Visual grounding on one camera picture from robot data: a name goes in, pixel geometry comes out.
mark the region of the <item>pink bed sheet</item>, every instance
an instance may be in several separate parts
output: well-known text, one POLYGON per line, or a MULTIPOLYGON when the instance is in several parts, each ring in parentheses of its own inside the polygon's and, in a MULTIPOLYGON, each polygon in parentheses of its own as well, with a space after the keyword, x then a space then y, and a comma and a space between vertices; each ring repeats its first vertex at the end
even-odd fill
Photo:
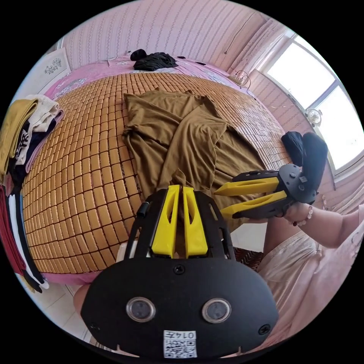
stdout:
MULTIPOLYGON (((229 74, 223 70, 220 70, 209 64, 203 66, 189 59, 176 59, 178 64, 177 68, 162 68, 155 72, 168 72, 204 78, 226 86, 230 86, 236 90, 239 90, 240 92, 254 97, 254 95, 249 90, 244 87, 240 88, 233 81, 230 81, 228 79, 229 74)), ((116 76, 125 73, 145 72, 134 70, 133 65, 134 62, 130 61, 128 56, 89 64, 70 72, 65 77, 57 81, 46 91, 45 95, 53 100, 56 100, 57 98, 78 87, 104 77, 116 76)), ((80 286, 91 283, 99 273, 100 272, 98 271, 82 274, 44 273, 43 275, 44 278, 49 282, 80 286)))

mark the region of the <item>bed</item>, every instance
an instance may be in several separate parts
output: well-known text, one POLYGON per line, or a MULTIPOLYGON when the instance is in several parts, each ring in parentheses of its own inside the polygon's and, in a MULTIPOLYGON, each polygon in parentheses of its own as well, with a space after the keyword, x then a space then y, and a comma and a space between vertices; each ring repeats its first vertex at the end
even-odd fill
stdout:
POLYGON ((193 60, 158 72, 134 71, 125 58, 87 65, 45 94, 65 117, 48 138, 23 185, 31 256, 50 282, 81 285, 115 263, 144 196, 121 134, 123 94, 162 88, 208 95, 221 116, 258 151, 269 169, 289 163, 271 113, 228 74, 193 60))

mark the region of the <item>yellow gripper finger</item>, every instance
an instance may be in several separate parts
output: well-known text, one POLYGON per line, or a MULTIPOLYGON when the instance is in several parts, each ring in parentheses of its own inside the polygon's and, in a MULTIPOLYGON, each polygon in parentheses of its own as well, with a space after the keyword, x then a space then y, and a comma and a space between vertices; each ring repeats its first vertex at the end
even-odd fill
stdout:
POLYGON ((183 205, 186 258, 206 255, 207 242, 193 188, 183 188, 183 205))
POLYGON ((254 200, 249 200, 241 202, 239 204, 231 205, 229 207, 225 207, 224 209, 220 210, 220 212, 225 219, 232 219, 232 216, 237 212, 251 210, 260 206, 270 204, 272 202, 276 202, 278 200, 282 200, 286 197, 287 195, 284 191, 279 191, 272 193, 271 195, 259 197, 254 200))
POLYGON ((173 258, 176 245, 179 185, 169 186, 155 232, 152 251, 173 258))
POLYGON ((279 184, 277 177, 253 179, 250 181, 227 182, 215 191, 220 196, 240 196, 251 193, 274 192, 279 184))

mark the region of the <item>hand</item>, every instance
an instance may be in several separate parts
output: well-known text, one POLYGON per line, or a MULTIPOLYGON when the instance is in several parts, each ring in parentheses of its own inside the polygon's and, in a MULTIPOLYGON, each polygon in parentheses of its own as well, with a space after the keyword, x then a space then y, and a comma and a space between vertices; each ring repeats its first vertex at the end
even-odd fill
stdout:
POLYGON ((301 202, 297 202, 287 210, 284 218, 291 223, 294 221, 303 221, 307 218, 308 211, 308 204, 302 204, 301 202))

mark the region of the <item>person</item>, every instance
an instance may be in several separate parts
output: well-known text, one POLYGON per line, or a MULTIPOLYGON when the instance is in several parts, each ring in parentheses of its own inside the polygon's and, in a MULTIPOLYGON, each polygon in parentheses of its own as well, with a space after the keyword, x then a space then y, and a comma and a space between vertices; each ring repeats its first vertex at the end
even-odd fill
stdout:
MULTIPOLYGON (((333 298, 360 248, 364 205, 341 215, 298 202, 284 217, 249 222, 267 222, 263 258, 256 271, 269 286, 279 312, 276 326, 253 352, 299 332, 333 298)), ((88 288, 82 286, 74 296, 79 314, 88 288)))

